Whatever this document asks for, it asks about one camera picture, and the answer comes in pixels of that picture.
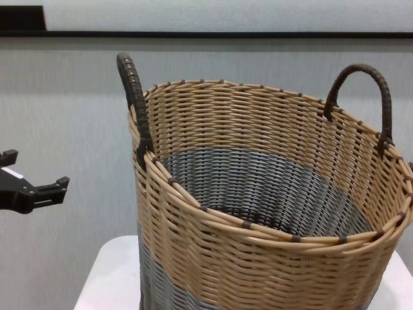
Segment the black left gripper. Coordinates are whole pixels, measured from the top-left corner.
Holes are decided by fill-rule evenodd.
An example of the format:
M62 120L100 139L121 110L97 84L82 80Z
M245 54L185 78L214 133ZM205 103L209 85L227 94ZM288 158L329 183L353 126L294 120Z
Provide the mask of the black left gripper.
M11 166L17 161L18 151L6 150L0 155L0 166ZM28 214L34 209L62 204L70 182L59 178L48 185L34 186L13 170L1 168L1 210Z

